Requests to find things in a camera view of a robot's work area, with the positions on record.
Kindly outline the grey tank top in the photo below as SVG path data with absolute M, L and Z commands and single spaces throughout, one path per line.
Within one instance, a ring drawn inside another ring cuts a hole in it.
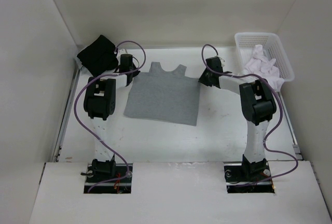
M 165 71 L 159 62 L 152 62 L 148 72 L 135 77 L 124 115 L 196 126 L 200 84 L 198 79 L 185 76 L 186 68 L 180 64 Z

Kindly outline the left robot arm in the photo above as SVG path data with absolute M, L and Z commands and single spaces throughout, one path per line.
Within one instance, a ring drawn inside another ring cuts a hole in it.
M 87 112 L 93 124 L 93 132 L 98 136 L 95 141 L 95 158 L 92 161 L 93 176 L 100 176 L 109 182 L 116 177 L 115 153 L 106 145 L 106 127 L 110 124 L 109 117 L 114 113 L 116 107 L 117 89 L 128 86 L 133 77 L 140 72 L 134 64 L 135 57 L 131 54 L 120 56 L 120 65 L 116 72 L 117 77 L 100 78 L 94 81 L 87 89 L 84 98 L 84 110 Z

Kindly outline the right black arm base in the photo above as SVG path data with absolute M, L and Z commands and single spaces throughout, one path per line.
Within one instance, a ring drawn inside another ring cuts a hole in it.
M 226 189 L 228 193 L 274 193 L 272 179 L 266 159 L 250 163 L 242 156 L 241 163 L 224 165 Z

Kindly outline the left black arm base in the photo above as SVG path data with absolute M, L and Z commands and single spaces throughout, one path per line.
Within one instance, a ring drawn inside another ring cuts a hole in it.
M 132 172 L 133 164 L 128 165 Z M 105 162 L 94 159 L 88 164 L 84 177 L 84 194 L 131 194 L 132 177 L 127 177 L 127 166 L 114 159 Z

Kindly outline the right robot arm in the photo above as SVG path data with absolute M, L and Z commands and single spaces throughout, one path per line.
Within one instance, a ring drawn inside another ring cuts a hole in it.
M 243 78 L 223 75 L 219 57 L 208 58 L 206 68 L 199 78 L 199 83 L 208 87 L 217 87 L 240 96 L 241 110 L 247 121 L 247 142 L 242 164 L 236 171 L 231 171 L 245 181 L 256 181 L 266 168 L 264 137 L 270 120 L 276 112 L 276 103 L 271 90 L 260 80 L 247 82 Z

